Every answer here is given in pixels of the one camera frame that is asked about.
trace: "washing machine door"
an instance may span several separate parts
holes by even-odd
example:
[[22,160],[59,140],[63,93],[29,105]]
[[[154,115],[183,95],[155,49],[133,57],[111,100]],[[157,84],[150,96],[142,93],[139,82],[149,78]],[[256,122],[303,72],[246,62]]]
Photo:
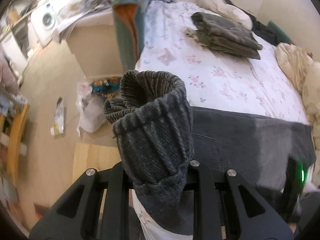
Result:
[[43,24],[43,28],[45,30],[50,30],[54,27],[55,24],[55,18],[52,15],[52,12],[50,11],[45,11],[43,16],[42,16],[42,24]]

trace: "cream comforter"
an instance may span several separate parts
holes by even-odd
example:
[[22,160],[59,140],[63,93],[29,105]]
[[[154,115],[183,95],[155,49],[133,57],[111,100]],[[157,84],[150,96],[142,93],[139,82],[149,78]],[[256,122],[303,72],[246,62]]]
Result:
[[280,43],[276,48],[279,67],[302,96],[307,118],[313,125],[317,161],[313,182],[320,185],[320,63],[312,60],[305,49]]

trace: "washing machine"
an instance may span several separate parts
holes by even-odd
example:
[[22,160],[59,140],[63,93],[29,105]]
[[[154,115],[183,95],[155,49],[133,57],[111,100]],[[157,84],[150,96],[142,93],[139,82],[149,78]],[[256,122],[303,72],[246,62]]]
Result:
[[43,47],[52,40],[52,33],[59,25],[58,16],[50,3],[40,6],[31,13],[30,23]]

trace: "pink cloth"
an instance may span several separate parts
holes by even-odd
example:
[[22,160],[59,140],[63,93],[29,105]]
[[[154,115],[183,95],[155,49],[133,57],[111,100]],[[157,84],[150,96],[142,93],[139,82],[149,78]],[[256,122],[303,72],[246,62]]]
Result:
[[6,90],[16,95],[19,92],[18,82],[12,73],[7,60],[0,52],[0,83],[4,85]]

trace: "bed sheet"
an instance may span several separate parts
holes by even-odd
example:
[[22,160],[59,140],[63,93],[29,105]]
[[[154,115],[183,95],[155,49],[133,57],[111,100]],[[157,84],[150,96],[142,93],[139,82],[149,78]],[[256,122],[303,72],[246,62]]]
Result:
[[186,85],[190,105],[260,114],[308,124],[300,95],[278,66],[270,43],[261,60],[212,53],[185,35],[196,29],[191,15],[203,11],[194,3],[152,1],[145,17],[145,48],[138,71],[168,71]]

